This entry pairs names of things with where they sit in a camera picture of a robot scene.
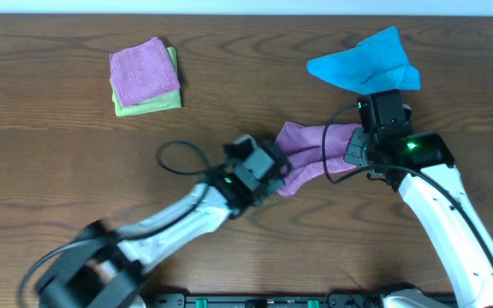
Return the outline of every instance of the blue cloth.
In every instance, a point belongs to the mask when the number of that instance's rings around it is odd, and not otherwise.
[[[312,59],[307,62],[307,71],[334,86],[363,95],[421,88],[419,72],[410,65],[396,27],[360,41],[351,50]]]

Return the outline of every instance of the pink towel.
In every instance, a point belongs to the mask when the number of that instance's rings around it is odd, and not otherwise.
[[[110,70],[122,107],[180,89],[169,53],[159,38],[110,55]]]
[[[330,173],[338,173],[355,168],[343,161],[347,144],[353,130],[359,124],[335,124],[326,133],[326,163]],[[288,156],[293,170],[284,179],[285,186],[278,192],[283,197],[292,197],[307,181],[324,173],[323,126],[305,127],[298,123],[286,122],[277,136],[276,143]]]

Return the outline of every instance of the wooden table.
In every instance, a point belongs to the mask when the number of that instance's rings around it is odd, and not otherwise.
[[[163,142],[190,140],[218,162],[242,134],[325,123],[356,95],[310,76],[307,60],[389,26],[422,75],[423,89],[404,95],[415,129],[443,136],[493,236],[493,18],[0,15],[0,307],[14,306],[29,265],[89,222],[134,222],[189,191],[196,178],[154,162]],[[184,108],[116,118],[108,54],[154,36],[177,49]],[[176,153],[170,163],[197,160]],[[415,215],[362,176],[274,198],[187,245],[153,280],[192,293],[398,281],[451,291]]]

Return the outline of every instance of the folded towel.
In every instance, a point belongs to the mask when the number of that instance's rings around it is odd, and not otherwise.
[[[170,60],[172,61],[173,69],[177,72],[178,61],[176,59],[176,49],[174,49],[173,47],[169,47],[167,48],[167,51],[170,55]],[[110,83],[112,89],[114,90],[111,99],[113,100],[113,103],[116,106],[116,116],[136,116],[145,113],[156,112],[161,110],[169,110],[169,109],[181,107],[180,90],[172,91],[170,93],[160,95],[155,98],[147,99],[136,105],[132,105],[129,107],[122,107],[121,104],[119,104],[119,98],[116,95],[115,87],[113,87],[111,80]]]
[[[169,53],[158,38],[110,55],[110,70],[122,107],[180,89]]]
[[[421,88],[419,72],[410,65],[396,27],[360,41],[351,50],[312,59],[307,71],[334,86],[363,95]]]
[[[326,133],[326,164],[330,173],[355,168],[355,165],[343,161],[347,144],[353,130],[359,124],[330,125]],[[324,173],[323,143],[324,126],[305,127],[298,123],[286,122],[276,138],[276,144],[288,156],[292,172],[284,179],[285,186],[278,193],[283,197],[292,197],[307,181]]]

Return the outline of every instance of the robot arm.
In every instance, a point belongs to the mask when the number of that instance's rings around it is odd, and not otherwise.
[[[493,240],[466,195],[458,169],[438,164],[423,168],[421,172],[460,202],[493,256]],[[399,193],[421,221],[437,250],[452,283],[458,306],[492,307],[493,269],[458,210],[435,188],[416,176],[407,175],[399,186]],[[384,302],[388,307],[419,307],[409,305],[412,299],[408,295],[399,296],[397,293],[392,293]]]
[[[398,91],[359,98],[359,112],[364,131],[354,133],[346,161],[370,169],[369,179],[383,178],[412,208],[443,262],[459,307],[493,307],[493,241],[473,209],[441,137],[413,133],[410,108],[402,104]],[[448,192],[454,204],[427,179],[404,168],[427,176]],[[386,307],[442,306],[427,298],[421,304],[420,296],[403,290],[383,302]]]
[[[459,307],[493,307],[493,241],[443,140],[436,133],[413,133],[410,108],[397,91],[359,98],[359,112],[363,129],[353,134],[345,161],[363,167],[357,171],[370,170],[369,179],[386,181],[413,209],[443,262]],[[88,245],[63,253],[35,284],[39,306],[146,307],[138,293],[148,272],[189,241],[261,204],[282,186],[282,168],[290,169],[273,144],[257,145],[246,137],[224,149],[228,163],[207,170],[201,183],[167,209],[115,231],[101,222],[87,226],[72,245]],[[386,293],[381,302],[393,308],[443,307],[415,289]]]
[[[138,294],[153,268],[282,187],[282,168],[290,166],[276,145],[248,136],[224,150],[227,163],[208,169],[186,197],[156,215],[114,231],[100,221],[87,226],[71,244],[85,245],[64,252],[35,284],[39,306],[141,307]]]

